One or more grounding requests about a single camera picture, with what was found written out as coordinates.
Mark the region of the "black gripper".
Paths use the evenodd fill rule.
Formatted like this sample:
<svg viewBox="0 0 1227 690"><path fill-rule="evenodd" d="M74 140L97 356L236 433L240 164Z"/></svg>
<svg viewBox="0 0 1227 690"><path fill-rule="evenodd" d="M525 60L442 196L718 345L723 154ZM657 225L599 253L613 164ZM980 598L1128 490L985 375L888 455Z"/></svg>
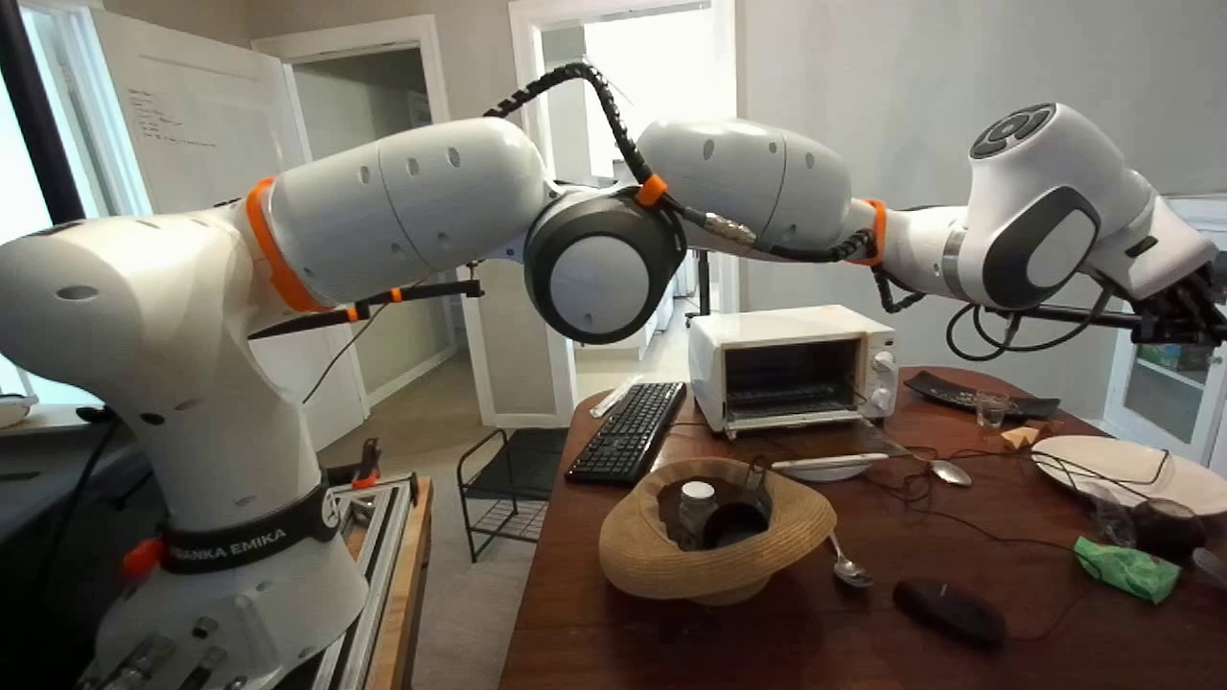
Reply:
<svg viewBox="0 0 1227 690"><path fill-rule="evenodd" d="M1224 345L1227 314L1218 310L1218 277L1211 265L1191 269L1172 286L1133 301L1140 345Z"/></svg>

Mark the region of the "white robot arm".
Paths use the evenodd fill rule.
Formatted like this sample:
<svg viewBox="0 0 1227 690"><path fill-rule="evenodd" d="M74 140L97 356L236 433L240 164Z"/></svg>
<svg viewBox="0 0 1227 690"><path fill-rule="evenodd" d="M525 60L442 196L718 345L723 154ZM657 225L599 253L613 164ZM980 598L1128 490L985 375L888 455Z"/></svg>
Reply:
<svg viewBox="0 0 1227 690"><path fill-rule="evenodd" d="M882 282L1044 314L1087 277L1141 342L1211 342L1211 241L1064 102L1000 113L960 207L855 196L814 138L657 124L621 186L552 182L515 124L390 134L240 198L64 221L0 244L0 354L101 394L138 438L167 522L159 559L97 631L92 681L273 686L336 642L368 581L324 517L308 419L251 360L257 333L510 258L538 314L617 342L689 250L855 260Z"/></svg>

